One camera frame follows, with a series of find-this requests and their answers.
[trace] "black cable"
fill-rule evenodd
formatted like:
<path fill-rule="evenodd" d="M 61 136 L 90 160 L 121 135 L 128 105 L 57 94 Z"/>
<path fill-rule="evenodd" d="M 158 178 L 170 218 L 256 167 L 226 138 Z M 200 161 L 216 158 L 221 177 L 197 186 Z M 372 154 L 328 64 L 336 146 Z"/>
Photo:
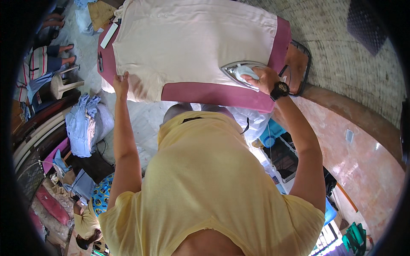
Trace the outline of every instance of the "black cable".
<path fill-rule="evenodd" d="M 81 176 L 78 178 L 78 180 L 76 182 L 74 182 L 74 184 L 71 186 L 71 191 L 70 191 L 70 197 L 71 197 L 71 193 L 73 192 L 74 186 L 77 184 L 77 182 L 81 179 L 81 177 L 84 175 L 85 171 L 81 174 Z"/>
<path fill-rule="evenodd" d="M 100 150 L 98 149 L 98 143 L 100 143 L 100 142 L 104 142 L 104 151 L 103 151 L 102 153 L 100 153 Z M 97 145 L 96 145 L 97 151 L 98 151 L 100 157 L 104 160 L 104 162 L 105 162 L 106 164 L 108 164 L 109 166 L 112 166 L 112 167 L 113 167 L 114 165 L 108 163 L 107 160 L 105 160 L 105 158 L 103 157 L 103 154 L 105 153 L 105 149 L 108 147 L 108 143 L 105 141 L 105 139 L 100 140 L 100 142 L 98 142 Z"/>

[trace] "wristwatch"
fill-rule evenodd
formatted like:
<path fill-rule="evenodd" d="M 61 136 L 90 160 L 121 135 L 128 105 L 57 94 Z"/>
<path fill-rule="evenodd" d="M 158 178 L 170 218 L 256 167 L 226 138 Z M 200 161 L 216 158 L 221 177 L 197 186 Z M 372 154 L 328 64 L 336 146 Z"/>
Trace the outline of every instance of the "wristwatch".
<path fill-rule="evenodd" d="M 273 101 L 278 100 L 280 97 L 287 96 L 289 94 L 289 86 L 284 82 L 276 82 L 273 90 L 271 91 L 271 99 Z"/>

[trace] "yellow shirt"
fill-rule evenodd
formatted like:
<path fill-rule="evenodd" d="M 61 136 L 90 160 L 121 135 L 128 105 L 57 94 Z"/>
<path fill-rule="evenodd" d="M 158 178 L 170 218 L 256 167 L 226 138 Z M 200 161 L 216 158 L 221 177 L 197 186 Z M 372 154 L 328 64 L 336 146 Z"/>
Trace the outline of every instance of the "yellow shirt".
<path fill-rule="evenodd" d="M 186 118 L 202 117 L 182 123 Z M 165 123 L 141 192 L 124 192 L 100 214 L 113 255 L 171 255 L 191 233 L 214 229 L 245 255 L 308 255 L 324 214 L 281 195 L 248 150 L 242 128 L 213 112 Z"/>
<path fill-rule="evenodd" d="M 74 214 L 74 228 L 83 239 L 92 236 L 96 229 L 101 229 L 91 201 L 82 215 Z"/>

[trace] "ironing board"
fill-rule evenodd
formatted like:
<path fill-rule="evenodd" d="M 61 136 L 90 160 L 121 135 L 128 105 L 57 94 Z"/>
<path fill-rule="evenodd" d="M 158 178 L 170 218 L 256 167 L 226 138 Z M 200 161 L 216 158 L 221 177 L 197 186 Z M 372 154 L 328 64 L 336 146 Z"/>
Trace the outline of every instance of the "ironing board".
<path fill-rule="evenodd" d="M 104 66 L 103 72 L 100 72 L 98 69 L 98 73 L 112 85 L 113 77 L 116 74 L 112 43 L 117 37 L 119 28 L 117 28 L 105 49 L 103 49 L 100 44 L 108 29 L 104 30 L 98 39 L 97 53 L 101 52 Z M 285 65 L 285 56 L 291 40 L 290 23 L 278 17 L 278 29 L 268 62 L 268 66 L 278 73 Z M 270 96 L 262 92 L 255 92 L 254 90 L 237 86 L 197 82 L 167 83 L 162 90 L 161 100 L 233 106 L 258 110 L 260 113 L 270 113 L 275 106 L 275 102 Z"/>

